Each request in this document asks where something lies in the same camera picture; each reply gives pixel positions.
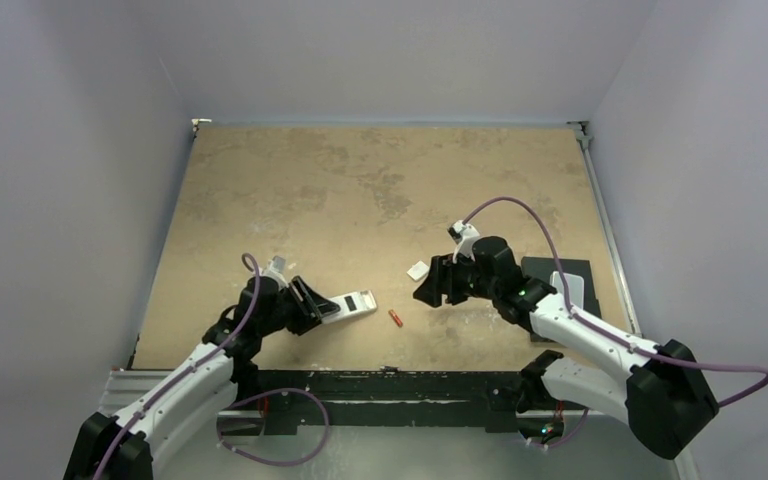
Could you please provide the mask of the white battery cover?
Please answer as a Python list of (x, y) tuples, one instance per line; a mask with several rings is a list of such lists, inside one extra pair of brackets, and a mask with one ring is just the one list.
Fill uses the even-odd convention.
[(415, 264), (413, 264), (407, 271), (406, 274), (414, 281), (418, 282), (422, 280), (429, 272), (430, 267), (423, 261), (418, 261)]

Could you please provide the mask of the white red remote control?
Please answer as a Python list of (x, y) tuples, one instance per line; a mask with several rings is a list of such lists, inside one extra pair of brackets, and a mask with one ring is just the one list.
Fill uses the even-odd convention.
[(324, 314), (323, 324), (332, 324), (375, 313), (378, 310), (377, 301), (370, 290), (354, 291), (328, 298), (337, 306), (333, 313)]

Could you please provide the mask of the red AAA battery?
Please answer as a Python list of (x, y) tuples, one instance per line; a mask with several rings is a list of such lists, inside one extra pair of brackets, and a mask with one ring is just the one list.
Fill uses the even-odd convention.
[(388, 315), (390, 316), (390, 318), (393, 320), (393, 322), (394, 322), (394, 323), (395, 323), (395, 324), (396, 324), (396, 325), (397, 325), (399, 328), (402, 328), (402, 327), (404, 326), (404, 323), (403, 323), (403, 321), (401, 320), (401, 318), (399, 317), (399, 315), (398, 315), (398, 314), (397, 314), (397, 313), (396, 313), (394, 310), (390, 309), (390, 310), (388, 311)]

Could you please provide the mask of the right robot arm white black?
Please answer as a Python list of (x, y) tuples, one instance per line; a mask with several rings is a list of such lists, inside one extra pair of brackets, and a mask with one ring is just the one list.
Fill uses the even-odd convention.
[(541, 353), (520, 372), (517, 412), (578, 404), (627, 425), (664, 459), (677, 457), (720, 412), (686, 345), (659, 345), (568, 304), (556, 287), (526, 274), (501, 237), (479, 237), (433, 257), (413, 297), (432, 308), (488, 300), (503, 320), (588, 360), (583, 366), (560, 352)]

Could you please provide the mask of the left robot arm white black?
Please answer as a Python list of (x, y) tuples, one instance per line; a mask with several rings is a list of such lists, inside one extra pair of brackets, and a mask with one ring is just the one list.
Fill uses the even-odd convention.
[(287, 330), (303, 335), (352, 311), (348, 296), (328, 299), (300, 277), (252, 277), (187, 359), (160, 383), (111, 415), (81, 425), (67, 479), (154, 479), (202, 426), (231, 406), (262, 396), (253, 359), (263, 339)]

